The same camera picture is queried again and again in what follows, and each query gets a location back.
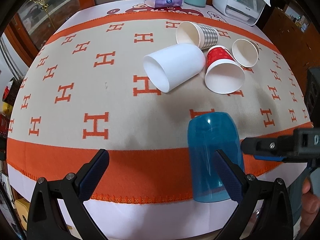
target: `finger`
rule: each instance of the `finger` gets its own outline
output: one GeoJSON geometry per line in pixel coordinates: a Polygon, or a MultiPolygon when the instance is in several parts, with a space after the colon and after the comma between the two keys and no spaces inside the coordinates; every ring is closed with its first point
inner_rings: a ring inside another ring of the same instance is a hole
{"type": "Polygon", "coordinates": [[[307,192],[302,195],[301,204],[303,210],[305,210],[308,213],[314,213],[317,210],[319,210],[320,200],[311,192],[307,192]]]}
{"type": "Polygon", "coordinates": [[[310,226],[313,222],[313,220],[315,220],[315,217],[317,215],[317,212],[314,212],[312,214],[306,212],[305,210],[301,211],[301,223],[303,223],[306,226],[310,226]]]}
{"type": "Polygon", "coordinates": [[[309,178],[306,178],[302,184],[302,194],[307,193],[311,189],[311,183],[309,178]]]}

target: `human hand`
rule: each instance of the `human hand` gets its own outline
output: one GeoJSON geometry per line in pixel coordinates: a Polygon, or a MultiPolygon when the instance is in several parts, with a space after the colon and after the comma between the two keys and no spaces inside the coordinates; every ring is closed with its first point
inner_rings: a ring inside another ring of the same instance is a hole
{"type": "Polygon", "coordinates": [[[320,199],[311,193],[311,183],[307,178],[302,185],[302,211],[300,222],[300,233],[304,234],[312,224],[320,207],[320,199]]]}

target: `screw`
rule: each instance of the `screw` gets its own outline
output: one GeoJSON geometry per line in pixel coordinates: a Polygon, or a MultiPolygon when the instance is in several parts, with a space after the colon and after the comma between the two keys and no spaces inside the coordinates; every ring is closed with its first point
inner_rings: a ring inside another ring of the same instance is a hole
{"type": "Polygon", "coordinates": [[[256,179],[256,177],[253,174],[248,174],[247,175],[247,179],[250,180],[250,181],[253,181],[253,180],[256,179]]]}
{"type": "Polygon", "coordinates": [[[42,182],[44,182],[44,177],[39,178],[39,179],[37,180],[37,182],[38,182],[39,184],[41,184],[42,182]]]}
{"type": "Polygon", "coordinates": [[[281,179],[281,178],[277,178],[277,182],[278,182],[280,185],[284,184],[284,181],[283,181],[283,179],[281,179]]]}
{"type": "Polygon", "coordinates": [[[68,173],[68,174],[66,175],[67,180],[71,180],[71,179],[73,179],[74,177],[75,177],[75,174],[74,174],[74,173],[68,173]]]}

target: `white paper cup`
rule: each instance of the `white paper cup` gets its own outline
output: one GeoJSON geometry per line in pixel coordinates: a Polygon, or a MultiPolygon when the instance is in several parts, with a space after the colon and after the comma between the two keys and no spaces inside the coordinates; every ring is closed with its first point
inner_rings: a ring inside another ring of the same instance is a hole
{"type": "Polygon", "coordinates": [[[143,58],[143,67],[150,81],[164,93],[197,75],[204,65],[202,51],[188,43],[176,44],[143,58]]]}
{"type": "Polygon", "coordinates": [[[258,47],[258,44],[255,43],[254,41],[250,41],[250,42],[255,46],[255,48],[256,48],[256,50],[257,50],[257,53],[258,53],[258,55],[259,55],[259,47],[258,47]]]}
{"type": "Polygon", "coordinates": [[[258,61],[256,46],[245,39],[238,39],[232,45],[235,60],[244,67],[253,67],[258,61]]]}
{"type": "Polygon", "coordinates": [[[209,49],[207,66],[204,82],[215,93],[230,94],[244,84],[244,70],[224,46],[209,49]]]}
{"type": "Polygon", "coordinates": [[[218,43],[218,32],[210,26],[193,22],[182,22],[176,31],[177,43],[191,43],[200,49],[210,48],[218,43]]]}

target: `plaid paper cup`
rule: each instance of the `plaid paper cup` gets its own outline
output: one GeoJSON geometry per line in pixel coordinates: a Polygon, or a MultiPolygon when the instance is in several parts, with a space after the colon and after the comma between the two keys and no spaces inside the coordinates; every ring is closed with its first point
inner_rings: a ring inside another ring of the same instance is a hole
{"type": "Polygon", "coordinates": [[[217,45],[218,32],[216,31],[216,29],[206,25],[201,25],[201,24],[198,24],[198,25],[200,26],[204,34],[204,44],[200,49],[207,49],[217,45]]]}

